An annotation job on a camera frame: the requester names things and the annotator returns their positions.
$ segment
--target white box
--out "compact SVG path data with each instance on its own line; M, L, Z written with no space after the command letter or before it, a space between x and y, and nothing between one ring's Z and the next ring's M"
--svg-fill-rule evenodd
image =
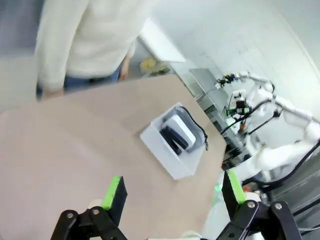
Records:
M180 102L176 103L168 111L152 120L150 125L140 134L140 138L144 144L174 180L193 176L205 149L205 144L203 144L191 153L182 150L182 153L178 156L160 134L160 130L164 123L164 117L175 107L180 106L182 106Z

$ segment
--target blue jeans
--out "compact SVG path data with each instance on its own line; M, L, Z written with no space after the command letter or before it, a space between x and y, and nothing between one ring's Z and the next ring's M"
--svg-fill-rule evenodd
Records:
M74 91L80 89L86 89L92 86L101 85L101 84L114 84L119 80L120 69L122 64L112 73L110 76L105 77L93 77L93 78L81 78L73 77L66 75L64 78L64 91ZM39 84L36 85L36 96L41 97L43 91L40 88Z

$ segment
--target brown tabletop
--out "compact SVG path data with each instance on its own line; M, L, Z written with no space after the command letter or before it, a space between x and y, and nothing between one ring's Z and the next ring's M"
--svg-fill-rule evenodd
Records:
M174 181L140 140L150 121L181 102L208 134L194 176ZM0 115L0 235L49 240L60 213L82 213L113 176L128 197L120 229L129 240L200 231L226 143L174 75L121 82Z

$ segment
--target sweater sleeve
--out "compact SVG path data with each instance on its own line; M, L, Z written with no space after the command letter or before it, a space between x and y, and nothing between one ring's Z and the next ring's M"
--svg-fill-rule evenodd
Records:
M130 46L130 48L129 48L127 54L126 54L126 56L132 58L132 57L134 56L134 54L135 54L136 47L137 47L137 40L135 40L135 41L131 44L131 46Z
M35 55L40 86L60 90L65 81L69 51L89 0L46 0L37 35Z

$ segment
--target screw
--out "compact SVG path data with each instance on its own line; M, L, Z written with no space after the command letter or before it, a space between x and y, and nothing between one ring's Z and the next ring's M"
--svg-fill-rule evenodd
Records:
M251 209L253 209L255 207L255 203L253 201L248 202L247 205Z
M94 215L97 215L98 213L99 213L99 210L98 210L98 209L93 210L93 214L94 214Z
M276 203L274 207L278 210L282 209L282 205L280 203Z

